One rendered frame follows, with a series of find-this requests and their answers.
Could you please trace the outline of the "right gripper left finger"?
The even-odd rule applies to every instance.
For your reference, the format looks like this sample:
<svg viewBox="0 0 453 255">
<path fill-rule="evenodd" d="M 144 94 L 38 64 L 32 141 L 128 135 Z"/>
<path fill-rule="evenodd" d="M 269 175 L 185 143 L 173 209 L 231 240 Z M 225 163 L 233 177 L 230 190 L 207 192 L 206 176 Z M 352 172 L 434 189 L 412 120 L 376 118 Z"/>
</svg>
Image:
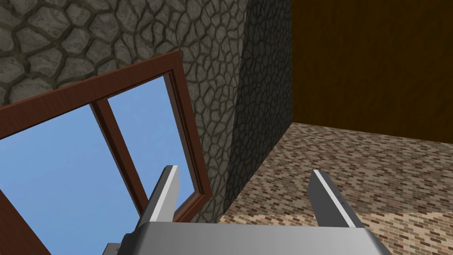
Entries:
<svg viewBox="0 0 453 255">
<path fill-rule="evenodd" d="M 148 222 L 172 222 L 179 192 L 179 168 L 176 165 L 167 165 L 155 185 L 137 227 Z"/>
</svg>

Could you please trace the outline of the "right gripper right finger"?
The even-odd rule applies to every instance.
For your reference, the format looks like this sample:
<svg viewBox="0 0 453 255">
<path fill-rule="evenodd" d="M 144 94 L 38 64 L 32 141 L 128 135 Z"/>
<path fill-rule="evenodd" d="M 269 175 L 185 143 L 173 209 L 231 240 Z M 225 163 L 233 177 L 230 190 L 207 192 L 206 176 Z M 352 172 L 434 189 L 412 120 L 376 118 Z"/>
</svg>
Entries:
<svg viewBox="0 0 453 255">
<path fill-rule="evenodd" d="M 318 226 L 364 228 L 352 207 L 324 170 L 311 171 L 308 196 Z"/>
</svg>

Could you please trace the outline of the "brown framed window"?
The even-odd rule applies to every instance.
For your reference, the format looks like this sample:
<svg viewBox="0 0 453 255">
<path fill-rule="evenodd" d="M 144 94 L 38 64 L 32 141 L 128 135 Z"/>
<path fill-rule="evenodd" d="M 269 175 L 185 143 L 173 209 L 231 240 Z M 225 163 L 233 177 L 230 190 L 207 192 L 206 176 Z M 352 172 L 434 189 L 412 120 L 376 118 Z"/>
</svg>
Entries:
<svg viewBox="0 0 453 255">
<path fill-rule="evenodd" d="M 212 196 L 181 54 L 0 108 L 0 255 L 101 255 L 178 165 L 169 217 Z"/>
</svg>

